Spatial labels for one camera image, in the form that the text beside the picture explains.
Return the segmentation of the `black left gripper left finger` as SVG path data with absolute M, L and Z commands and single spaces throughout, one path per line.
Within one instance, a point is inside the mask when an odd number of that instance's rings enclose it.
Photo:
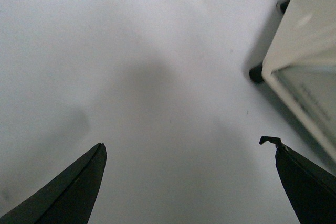
M 98 143 L 39 191 L 1 217 L 1 223 L 88 223 L 107 161 Z

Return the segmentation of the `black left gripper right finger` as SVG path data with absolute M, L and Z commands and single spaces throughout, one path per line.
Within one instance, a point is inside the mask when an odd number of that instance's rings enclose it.
M 335 176 L 278 137 L 262 136 L 259 144 L 266 142 L 276 147 L 276 169 L 299 222 L 335 223 Z

